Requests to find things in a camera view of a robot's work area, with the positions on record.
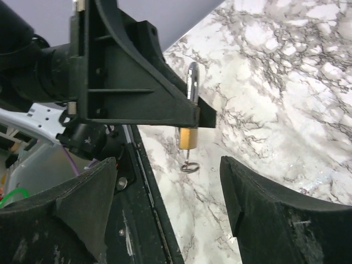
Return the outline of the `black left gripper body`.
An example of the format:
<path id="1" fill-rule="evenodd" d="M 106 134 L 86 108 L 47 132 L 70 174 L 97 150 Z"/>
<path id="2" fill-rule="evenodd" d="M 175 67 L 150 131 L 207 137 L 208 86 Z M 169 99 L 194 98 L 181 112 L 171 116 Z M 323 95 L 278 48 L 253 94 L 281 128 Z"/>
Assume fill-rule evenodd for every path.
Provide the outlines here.
<path id="1" fill-rule="evenodd" d="M 86 106 L 86 28 L 89 1 L 74 1 L 70 18 L 69 96 L 68 113 L 78 123 L 87 124 Z"/>

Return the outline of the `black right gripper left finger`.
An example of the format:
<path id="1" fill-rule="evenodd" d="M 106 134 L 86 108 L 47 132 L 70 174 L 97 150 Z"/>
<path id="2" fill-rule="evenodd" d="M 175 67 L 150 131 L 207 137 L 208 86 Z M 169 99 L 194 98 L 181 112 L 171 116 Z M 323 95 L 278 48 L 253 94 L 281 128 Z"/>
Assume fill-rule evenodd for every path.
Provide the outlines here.
<path id="1" fill-rule="evenodd" d="M 114 158 L 1 209 L 1 263 L 98 263 L 116 184 Z"/>

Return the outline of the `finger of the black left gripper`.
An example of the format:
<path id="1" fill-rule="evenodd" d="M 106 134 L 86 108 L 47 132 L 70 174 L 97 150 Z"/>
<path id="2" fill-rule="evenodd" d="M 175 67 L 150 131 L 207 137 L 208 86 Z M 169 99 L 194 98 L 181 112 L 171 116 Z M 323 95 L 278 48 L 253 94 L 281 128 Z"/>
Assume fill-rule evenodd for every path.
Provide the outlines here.
<path id="1" fill-rule="evenodd" d="M 216 110 L 209 106 L 202 98 L 195 102 L 190 100 L 190 92 L 186 81 L 182 80 L 166 63 L 162 54 L 157 29 L 148 21 L 136 21 L 125 12 L 121 12 L 124 29 L 136 48 L 138 54 L 152 65 L 152 69 L 161 74 L 166 80 L 151 99 L 145 103 L 146 109 L 142 114 L 150 114 L 148 118 L 137 121 L 138 124 L 166 125 L 172 127 L 216 127 Z"/>
<path id="2" fill-rule="evenodd" d="M 138 124 L 145 103 L 166 80 L 136 48 L 116 1 L 89 1 L 86 28 L 86 106 L 89 122 Z"/>

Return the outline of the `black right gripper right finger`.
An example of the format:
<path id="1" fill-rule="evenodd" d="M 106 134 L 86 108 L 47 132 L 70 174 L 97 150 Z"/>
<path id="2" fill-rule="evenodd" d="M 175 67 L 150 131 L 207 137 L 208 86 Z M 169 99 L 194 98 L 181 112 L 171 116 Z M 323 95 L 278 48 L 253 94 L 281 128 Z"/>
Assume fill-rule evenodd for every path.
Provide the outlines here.
<path id="1" fill-rule="evenodd" d="M 351 263 L 351 207 L 319 200 L 223 156 L 220 179 L 243 263 Z"/>

